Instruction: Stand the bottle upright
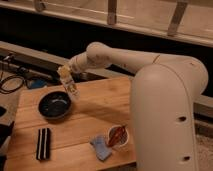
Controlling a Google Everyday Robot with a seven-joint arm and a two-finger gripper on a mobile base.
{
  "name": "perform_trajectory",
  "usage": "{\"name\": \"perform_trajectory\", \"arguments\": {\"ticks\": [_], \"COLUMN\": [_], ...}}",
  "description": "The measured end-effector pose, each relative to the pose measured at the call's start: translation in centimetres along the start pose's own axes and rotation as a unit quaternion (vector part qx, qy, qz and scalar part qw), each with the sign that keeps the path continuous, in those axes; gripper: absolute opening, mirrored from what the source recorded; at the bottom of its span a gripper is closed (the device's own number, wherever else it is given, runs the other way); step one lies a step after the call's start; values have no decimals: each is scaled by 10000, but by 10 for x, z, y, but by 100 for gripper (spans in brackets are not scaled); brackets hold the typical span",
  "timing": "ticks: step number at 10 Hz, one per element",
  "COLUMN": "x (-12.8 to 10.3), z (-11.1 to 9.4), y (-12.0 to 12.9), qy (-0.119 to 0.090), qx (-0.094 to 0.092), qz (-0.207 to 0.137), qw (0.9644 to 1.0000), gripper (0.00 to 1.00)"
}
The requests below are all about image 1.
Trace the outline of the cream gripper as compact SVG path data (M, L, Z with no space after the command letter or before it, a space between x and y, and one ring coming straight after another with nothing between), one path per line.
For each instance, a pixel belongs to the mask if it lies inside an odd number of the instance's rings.
M57 73L60 76L61 82L66 85L66 91L71 100L79 99L79 91L73 82L72 75L70 73L70 69L67 65L60 66L57 70Z

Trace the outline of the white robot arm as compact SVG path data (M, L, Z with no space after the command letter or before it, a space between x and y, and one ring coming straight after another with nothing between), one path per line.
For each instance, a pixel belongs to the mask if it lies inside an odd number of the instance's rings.
M190 56L111 48L93 42L58 68L72 99L74 73L117 65L134 74L130 89L138 171L199 171L193 103L208 84L205 65Z

